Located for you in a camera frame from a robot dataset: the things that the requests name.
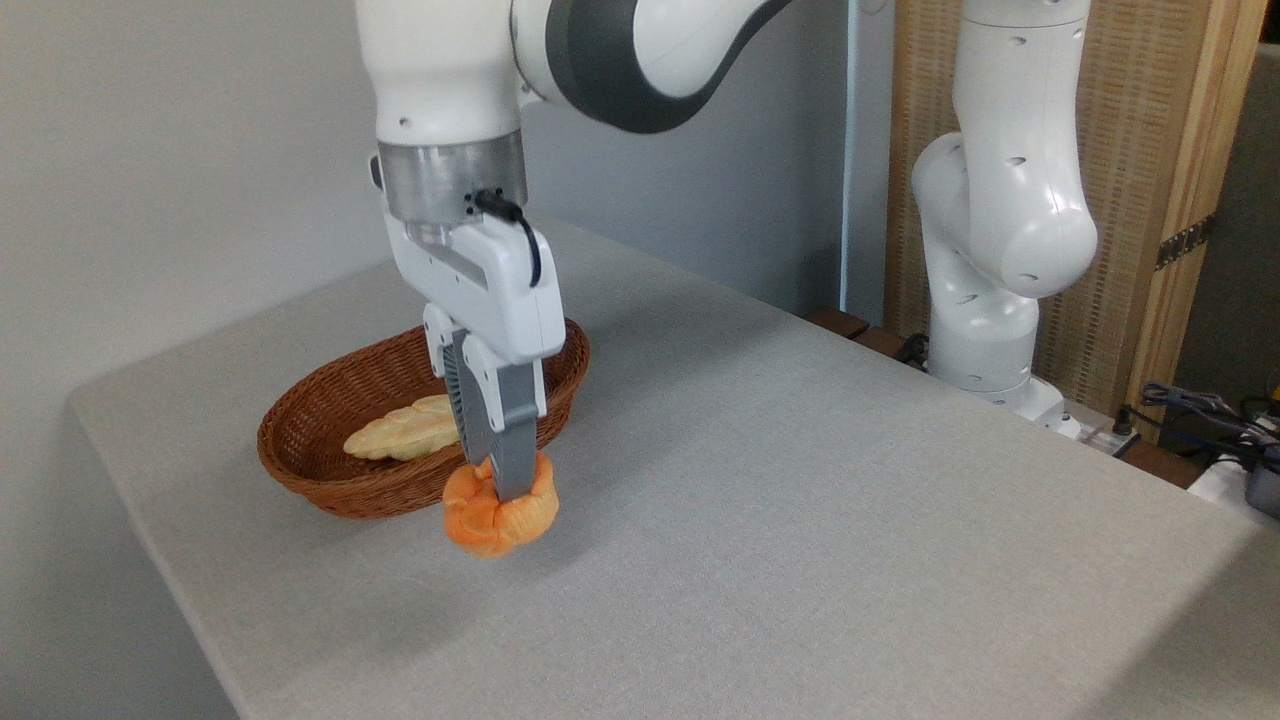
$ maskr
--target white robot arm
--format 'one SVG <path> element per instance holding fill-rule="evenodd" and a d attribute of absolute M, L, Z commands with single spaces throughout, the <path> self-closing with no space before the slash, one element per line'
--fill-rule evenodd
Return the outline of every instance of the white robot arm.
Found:
<path fill-rule="evenodd" d="M 1032 377 L 1038 300 L 1089 268 L 1075 88 L 1089 0 L 965 0 L 952 101 L 961 131 L 913 176 L 932 296 L 929 373 L 1075 436 Z"/>
<path fill-rule="evenodd" d="M 356 0 L 378 97 L 378 176 L 404 279 L 470 462 L 526 495 L 541 359 L 564 342 L 556 263 L 524 220 L 520 109 L 675 128 L 790 0 Z"/>

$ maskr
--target gray tabletop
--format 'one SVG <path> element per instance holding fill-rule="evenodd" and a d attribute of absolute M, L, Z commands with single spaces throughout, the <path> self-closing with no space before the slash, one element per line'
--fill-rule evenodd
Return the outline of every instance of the gray tabletop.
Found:
<path fill-rule="evenodd" d="M 375 268 L 73 395 L 247 719 L 1276 717 L 1280 536 L 544 220 L 593 365 L 495 562 L 340 520 L 262 414 L 412 327 Z"/>

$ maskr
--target wicker basket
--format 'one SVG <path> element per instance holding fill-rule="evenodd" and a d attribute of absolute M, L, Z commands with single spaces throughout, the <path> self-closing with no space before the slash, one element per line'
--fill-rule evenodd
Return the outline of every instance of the wicker basket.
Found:
<path fill-rule="evenodd" d="M 591 357 L 582 328 L 566 320 L 564 350 L 543 363 L 547 416 L 538 447 L 568 421 L 573 392 Z M 421 327 L 320 368 L 289 388 L 262 418 L 257 455 L 291 491 L 340 518 L 389 518 L 440 501 L 444 483 L 463 464 L 453 443 L 410 462 L 360 460 L 342 451 L 351 433 L 428 395 L 443 395 L 431 373 Z"/>

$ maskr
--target cable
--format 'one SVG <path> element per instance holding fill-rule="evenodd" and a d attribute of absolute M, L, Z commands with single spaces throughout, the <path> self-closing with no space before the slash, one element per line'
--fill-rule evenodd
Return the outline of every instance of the cable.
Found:
<path fill-rule="evenodd" d="M 1258 425 L 1251 420 L 1244 419 L 1239 413 L 1222 396 L 1213 395 L 1210 392 L 1192 392 L 1175 386 L 1166 386 L 1164 383 L 1148 382 L 1142 386 L 1139 391 L 1142 396 L 1142 404 L 1147 407 L 1172 407 L 1176 410 L 1184 410 L 1185 413 L 1193 413 L 1199 416 L 1206 423 L 1225 428 L 1228 430 L 1238 432 L 1245 434 L 1251 438 L 1262 441 L 1270 438 L 1275 441 L 1275 436 L 1270 430 Z"/>
<path fill-rule="evenodd" d="M 534 265 L 532 279 L 529 282 L 529 287 L 538 287 L 538 283 L 543 279 L 543 254 L 538 249 L 538 236 L 534 234 L 534 228 L 525 219 L 525 211 L 520 209 L 511 200 L 502 196 L 502 188 L 497 190 L 481 190 L 475 193 L 475 197 L 467 196 L 467 201 L 474 201 L 476 208 L 481 213 L 500 218 L 512 224 L 520 224 L 525 228 L 525 237 L 529 238 L 529 255 Z"/>
<path fill-rule="evenodd" d="M 1268 455 L 1267 450 L 1266 450 L 1266 448 L 1274 447 L 1276 445 L 1274 442 L 1272 443 L 1262 443 L 1262 442 L 1248 443 L 1248 442 L 1240 442 L 1240 443 L 1235 443 L 1235 445 L 1229 445 L 1229 443 L 1225 443 L 1225 442 L 1217 442 L 1217 441 L 1211 441 L 1211 439 L 1206 439 L 1206 438 L 1202 438 L 1202 437 L 1192 436 L 1192 434 L 1184 433 L 1181 430 L 1178 430 L 1175 428 L 1171 428 L 1167 424 L 1161 423 L 1160 420 L 1156 420 L 1155 418 L 1151 418 L 1151 416 L 1148 416 L 1148 415 L 1146 415 L 1143 413 L 1139 413 L 1132 405 L 1124 405 L 1121 407 L 1121 411 L 1128 411 L 1129 414 L 1132 414 L 1134 418 L 1138 418 L 1143 423 L 1147 423 L 1148 425 L 1160 428 L 1160 429 L 1167 432 L 1169 434 L 1171 434 L 1171 436 L 1174 436 L 1174 437 L 1176 437 L 1179 439 L 1183 439 L 1185 442 L 1216 450 L 1216 451 L 1219 451 L 1222 455 L 1231 455 L 1231 456 L 1239 457 L 1242 460 L 1251 460 L 1253 462 L 1261 464 L 1262 466 L 1267 468 L 1268 470 L 1271 470 L 1274 473 L 1280 473 L 1280 460 L 1277 460 L 1274 455 Z M 1263 450 L 1261 452 L 1256 452 L 1256 451 L 1252 451 L 1252 447 L 1261 447 Z"/>
<path fill-rule="evenodd" d="M 915 363 L 923 368 L 929 359 L 929 336 L 915 333 L 906 338 L 893 359 L 908 365 Z"/>

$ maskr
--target bread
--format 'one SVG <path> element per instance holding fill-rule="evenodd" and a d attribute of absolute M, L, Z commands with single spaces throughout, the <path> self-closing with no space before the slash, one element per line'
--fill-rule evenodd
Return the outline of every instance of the bread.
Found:
<path fill-rule="evenodd" d="M 415 460 L 458 442 L 449 397 L 433 395 L 356 430 L 342 450 L 365 460 Z"/>
<path fill-rule="evenodd" d="M 444 486 L 444 533 L 470 555 L 485 560 L 534 542 L 552 527 L 558 511 L 552 461 L 541 452 L 534 468 L 534 487 L 524 497 L 498 502 L 489 460 L 479 468 L 458 468 Z"/>

